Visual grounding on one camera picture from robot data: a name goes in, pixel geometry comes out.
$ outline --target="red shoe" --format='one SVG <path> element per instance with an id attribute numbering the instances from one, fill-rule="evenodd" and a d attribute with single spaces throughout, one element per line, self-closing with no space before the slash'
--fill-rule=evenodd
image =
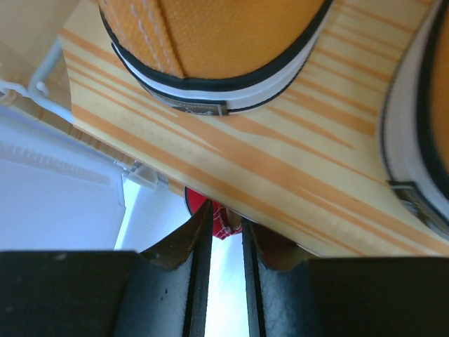
<path id="1" fill-rule="evenodd" d="M 189 188 L 184 189 L 184 200 L 187 210 L 190 215 L 193 216 L 201 205 L 207 200 L 207 198 L 198 192 L 195 192 Z M 227 237 L 241 233 L 242 226 L 234 229 L 229 223 L 226 207 L 223 207 L 216 201 L 212 201 L 213 206 L 213 236 L 218 239 L 226 239 Z"/>

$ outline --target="shoe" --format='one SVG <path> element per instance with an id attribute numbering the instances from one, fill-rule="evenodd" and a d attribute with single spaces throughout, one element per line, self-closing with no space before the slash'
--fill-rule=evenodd
<path id="1" fill-rule="evenodd" d="M 296 77 L 333 0 L 98 0 L 112 48 L 154 97 L 226 115 Z"/>
<path id="2" fill-rule="evenodd" d="M 184 201 L 190 215 L 193 216 L 201 205 L 207 200 L 205 196 L 187 187 L 184 188 Z M 231 235 L 241 233 L 243 227 L 241 216 L 226 209 L 216 201 L 212 201 L 213 207 L 213 232 L 212 235 L 224 240 Z"/>
<path id="3" fill-rule="evenodd" d="M 396 70 L 378 128 L 396 195 L 449 239 L 449 0 L 435 1 Z"/>

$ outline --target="white surface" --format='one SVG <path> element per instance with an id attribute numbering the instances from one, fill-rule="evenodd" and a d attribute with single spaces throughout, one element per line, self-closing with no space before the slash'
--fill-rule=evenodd
<path id="1" fill-rule="evenodd" d="M 441 0 L 435 1 L 410 48 L 406 52 L 386 102 L 384 153 L 396 181 L 413 181 L 425 198 L 446 218 L 448 200 L 441 194 L 428 174 L 417 140 L 416 99 L 420 68 L 435 15 Z"/>
<path id="2" fill-rule="evenodd" d="M 126 233 L 117 248 L 142 251 L 190 218 L 184 199 L 164 186 L 152 192 L 126 181 L 124 192 Z M 249 336 L 245 286 L 241 234 L 213 238 L 206 337 Z"/>
<path id="3" fill-rule="evenodd" d="M 121 168 L 0 106 L 0 250 L 113 249 Z"/>
<path id="4" fill-rule="evenodd" d="M 257 105 L 265 100 L 275 96 L 278 92 L 282 91 L 288 83 L 296 76 L 297 72 L 301 69 L 302 65 L 310 54 L 316 40 L 318 39 L 319 32 L 326 23 L 326 14 L 323 22 L 319 25 L 318 29 L 310 39 L 310 41 L 304 46 L 304 48 L 281 70 L 276 74 L 265 79 L 264 81 L 235 91 L 198 91 L 198 90 L 183 90 L 166 86 L 156 82 L 144 74 L 139 72 L 134 66 L 132 66 L 120 53 L 118 48 L 112 44 L 114 50 L 120 55 L 120 58 L 125 62 L 126 66 L 143 82 L 155 88 L 156 90 L 173 95 L 175 97 L 186 98 L 189 100 L 223 100 L 227 102 L 227 108 L 230 110 L 241 109 L 245 107 L 251 107 Z"/>

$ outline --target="white stitching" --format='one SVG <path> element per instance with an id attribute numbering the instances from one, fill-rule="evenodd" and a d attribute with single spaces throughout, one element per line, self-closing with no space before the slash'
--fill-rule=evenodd
<path id="1" fill-rule="evenodd" d="M 111 10 L 111 14 L 114 16 L 114 20 L 115 20 L 115 22 L 116 22 L 116 24 L 117 24 L 117 28 L 120 29 L 120 35 L 121 35 L 121 37 L 122 37 L 123 40 L 128 44 L 128 48 L 130 49 L 130 52 L 134 54 L 133 46 L 129 43 L 129 40 L 128 40 L 128 37 L 127 37 L 126 34 L 125 34 L 125 31 L 121 28 L 120 22 L 119 22 L 119 20 L 117 19 L 117 15 L 115 14 L 114 6 L 113 6 L 113 5 L 111 5 L 111 6 L 108 5 L 107 2 L 106 2 L 106 0 L 102 0 L 102 2 L 103 2 L 103 5 L 104 5 L 104 6 L 108 7 L 108 8 Z"/>
<path id="2" fill-rule="evenodd" d="M 139 22 L 139 30 L 142 32 L 142 34 L 143 34 L 143 36 L 144 36 L 144 38 L 145 38 L 145 41 L 147 42 L 147 45 L 148 45 L 149 49 L 152 51 L 152 53 L 153 53 L 153 58 L 154 58 L 154 60 L 156 61 L 157 65 L 158 65 L 158 67 L 159 67 L 159 70 L 161 70 L 162 72 L 164 72 L 164 69 L 163 69 L 161 63 L 159 62 L 159 60 L 158 60 L 158 58 L 157 58 L 157 55 L 156 55 L 156 53 L 154 52 L 153 46 L 152 46 L 151 42 L 149 41 L 148 35 L 147 35 L 147 33 L 145 33 L 145 31 L 144 31 L 144 29 L 143 29 L 142 21 L 140 20 L 139 15 L 137 14 L 137 12 L 136 12 L 136 10 L 135 10 L 134 4 L 131 4 L 131 11 L 133 12 L 133 15 L 135 16 L 135 18 L 136 18 L 136 19 L 138 20 L 138 22 Z"/>
<path id="3" fill-rule="evenodd" d="M 141 0 L 141 2 L 143 4 L 143 6 L 147 9 L 148 18 L 153 22 L 154 32 L 156 33 L 157 37 L 159 38 L 159 44 L 162 47 L 163 55 L 166 57 L 166 60 L 167 60 L 168 65 L 170 66 L 171 72 L 172 72 L 172 74 L 175 74 L 175 69 L 173 68 L 173 65 L 170 62 L 170 58 L 167 55 L 167 50 L 166 50 L 165 46 L 163 45 L 162 37 L 159 34 L 159 29 L 156 25 L 155 19 L 153 18 L 152 11 L 147 4 L 147 0 Z"/>

